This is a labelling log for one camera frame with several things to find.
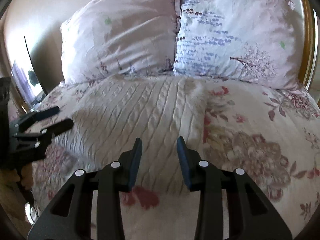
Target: wall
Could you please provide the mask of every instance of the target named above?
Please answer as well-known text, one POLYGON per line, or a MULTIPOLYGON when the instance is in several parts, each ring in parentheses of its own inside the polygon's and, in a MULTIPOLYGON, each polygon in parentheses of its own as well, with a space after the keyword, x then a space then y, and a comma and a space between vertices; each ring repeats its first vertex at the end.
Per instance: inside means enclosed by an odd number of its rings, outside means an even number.
POLYGON ((47 91, 63 80, 61 23, 91 0, 13 0, 4 23, 4 40, 12 66, 26 37, 33 67, 47 91))

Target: floral bedsheet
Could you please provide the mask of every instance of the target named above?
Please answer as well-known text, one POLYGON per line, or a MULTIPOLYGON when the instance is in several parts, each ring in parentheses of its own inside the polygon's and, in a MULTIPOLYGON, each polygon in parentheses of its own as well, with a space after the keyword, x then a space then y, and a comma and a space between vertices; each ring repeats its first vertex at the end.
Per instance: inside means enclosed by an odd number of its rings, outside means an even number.
MULTIPOLYGON (((210 94, 204 119, 205 159, 228 171, 243 168, 297 236, 320 202, 318 106, 304 88, 285 91, 227 79, 204 80, 210 94)), ((34 130, 67 116, 95 83, 56 87, 42 108, 57 105, 61 114, 34 130)), ((78 168, 95 170, 54 144, 45 160, 33 164, 33 194, 40 211, 78 168)), ((193 239, 199 195, 163 195, 137 185, 121 200, 126 239, 141 239, 146 232, 153 239, 193 239)))

